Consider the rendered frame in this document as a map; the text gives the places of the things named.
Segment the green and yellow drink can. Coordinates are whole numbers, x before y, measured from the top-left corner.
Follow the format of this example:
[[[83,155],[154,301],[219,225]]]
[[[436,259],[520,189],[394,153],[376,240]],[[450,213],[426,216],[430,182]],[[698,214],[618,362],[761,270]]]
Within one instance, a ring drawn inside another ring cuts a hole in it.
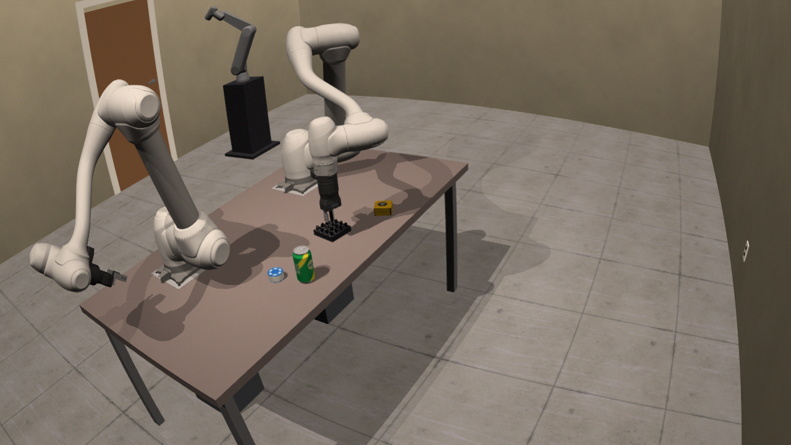
[[[297,279],[300,282],[311,282],[315,279],[313,257],[307,246],[294,248],[293,259]]]

